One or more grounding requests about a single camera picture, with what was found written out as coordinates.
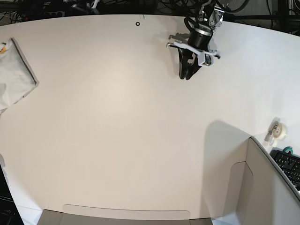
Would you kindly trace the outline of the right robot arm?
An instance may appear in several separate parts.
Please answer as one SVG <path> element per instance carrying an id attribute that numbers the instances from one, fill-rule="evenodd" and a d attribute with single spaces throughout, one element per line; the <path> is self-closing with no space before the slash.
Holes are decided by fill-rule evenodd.
<path id="1" fill-rule="evenodd" d="M 63 3 L 70 5 L 72 8 L 80 10 L 96 9 L 100 0 L 63 0 Z"/>

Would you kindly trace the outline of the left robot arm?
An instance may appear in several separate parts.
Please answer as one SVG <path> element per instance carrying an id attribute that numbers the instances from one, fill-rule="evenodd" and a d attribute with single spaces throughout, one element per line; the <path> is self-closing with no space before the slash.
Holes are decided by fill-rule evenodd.
<path id="1" fill-rule="evenodd" d="M 200 68 L 210 67 L 220 59 L 216 47 L 210 42 L 217 27 L 222 24 L 225 11 L 215 0 L 202 0 L 194 17 L 185 17 L 189 33 L 170 35 L 167 47 L 176 48 L 179 54 L 179 77 L 189 80 Z"/>

